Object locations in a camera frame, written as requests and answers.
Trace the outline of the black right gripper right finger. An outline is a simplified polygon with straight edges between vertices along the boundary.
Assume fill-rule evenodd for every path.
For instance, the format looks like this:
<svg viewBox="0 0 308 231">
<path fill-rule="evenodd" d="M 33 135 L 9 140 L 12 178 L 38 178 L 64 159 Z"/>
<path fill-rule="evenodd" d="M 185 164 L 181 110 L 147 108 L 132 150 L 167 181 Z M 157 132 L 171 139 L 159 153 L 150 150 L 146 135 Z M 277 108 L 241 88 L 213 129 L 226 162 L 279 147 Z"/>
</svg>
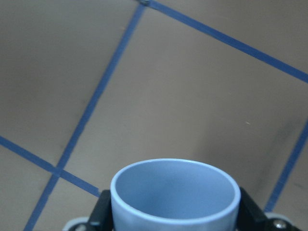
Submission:
<svg viewBox="0 0 308 231">
<path fill-rule="evenodd" d="M 240 187 L 241 200 L 237 217 L 238 231 L 298 231 L 287 217 L 263 212 L 247 191 Z"/>
</svg>

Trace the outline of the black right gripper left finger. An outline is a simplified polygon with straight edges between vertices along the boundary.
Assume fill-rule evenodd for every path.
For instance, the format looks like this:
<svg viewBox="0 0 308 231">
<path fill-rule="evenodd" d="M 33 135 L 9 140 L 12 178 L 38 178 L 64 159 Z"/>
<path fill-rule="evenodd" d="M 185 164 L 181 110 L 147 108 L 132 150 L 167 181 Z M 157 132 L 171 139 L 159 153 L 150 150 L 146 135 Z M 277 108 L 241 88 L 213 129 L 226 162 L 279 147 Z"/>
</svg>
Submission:
<svg viewBox="0 0 308 231">
<path fill-rule="evenodd" d="M 87 231 L 112 231 L 111 192 L 103 190 L 87 223 Z"/>
</svg>

